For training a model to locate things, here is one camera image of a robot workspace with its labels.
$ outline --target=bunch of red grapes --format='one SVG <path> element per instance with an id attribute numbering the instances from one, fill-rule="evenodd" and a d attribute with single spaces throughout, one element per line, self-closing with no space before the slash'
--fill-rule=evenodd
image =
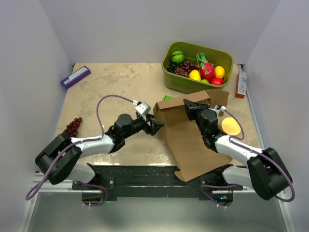
<path id="1" fill-rule="evenodd" d="M 82 118 L 75 118 L 70 124 L 67 125 L 67 128 L 62 132 L 67 134 L 69 137 L 76 137 L 78 135 L 78 128 L 81 125 Z"/>
<path id="2" fill-rule="evenodd" d="M 189 61 L 183 61 L 180 63 L 180 67 L 175 69 L 174 74 L 188 77 L 190 72 L 194 69 L 197 69 L 196 64 Z"/>

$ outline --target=red and white box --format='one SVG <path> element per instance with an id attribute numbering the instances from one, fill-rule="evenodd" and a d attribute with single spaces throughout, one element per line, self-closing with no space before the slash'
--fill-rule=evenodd
<path id="1" fill-rule="evenodd" d="M 237 78 L 235 97 L 244 98 L 246 96 L 246 80 L 247 80 L 246 73 L 243 70 L 240 70 Z"/>

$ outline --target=gray floor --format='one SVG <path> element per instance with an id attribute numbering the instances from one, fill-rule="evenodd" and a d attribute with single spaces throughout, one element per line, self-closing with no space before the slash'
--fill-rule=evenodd
<path id="1" fill-rule="evenodd" d="M 285 232 L 278 201 L 234 193 L 228 209 L 210 201 L 118 198 L 82 206 L 80 193 L 40 193 L 30 232 Z"/>

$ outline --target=lemon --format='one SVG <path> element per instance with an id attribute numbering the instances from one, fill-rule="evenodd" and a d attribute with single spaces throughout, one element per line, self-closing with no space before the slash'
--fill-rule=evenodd
<path id="1" fill-rule="evenodd" d="M 222 79 L 225 75 L 225 70 L 224 68 L 222 68 L 221 66 L 217 66 L 215 69 L 214 69 L 214 75 L 216 78 L 220 78 Z"/>
<path id="2" fill-rule="evenodd" d="M 225 118 L 221 123 L 221 127 L 228 135 L 238 135 L 241 132 L 240 126 L 232 117 Z"/>
<path id="3" fill-rule="evenodd" d="M 189 74 L 189 78 L 195 81 L 200 81 L 201 80 L 201 76 L 198 72 L 198 70 L 192 70 Z"/>

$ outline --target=green object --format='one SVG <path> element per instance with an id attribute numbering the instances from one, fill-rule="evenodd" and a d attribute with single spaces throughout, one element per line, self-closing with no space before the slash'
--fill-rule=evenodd
<path id="1" fill-rule="evenodd" d="M 174 51 L 170 56 L 170 60 L 175 63 L 183 62 L 184 55 L 182 51 Z"/>
<path id="2" fill-rule="evenodd" d="M 191 80 L 190 78 L 178 76 L 166 70 L 170 64 L 170 57 L 175 51 L 181 50 L 185 54 L 185 60 L 197 64 L 197 54 L 204 53 L 207 60 L 216 66 L 222 66 L 225 70 L 224 84 L 220 86 L 204 83 L 201 81 Z M 231 55 L 226 52 L 215 50 L 200 45 L 175 42 L 170 47 L 162 62 L 163 79 L 167 88 L 171 88 L 184 93 L 194 93 L 206 89 L 220 89 L 226 86 L 230 81 L 234 61 Z"/>
<path id="3" fill-rule="evenodd" d="M 171 97 L 171 96 L 169 96 L 169 95 L 165 95 L 164 96 L 164 100 L 169 100 L 169 99 L 173 99 L 174 97 Z"/>

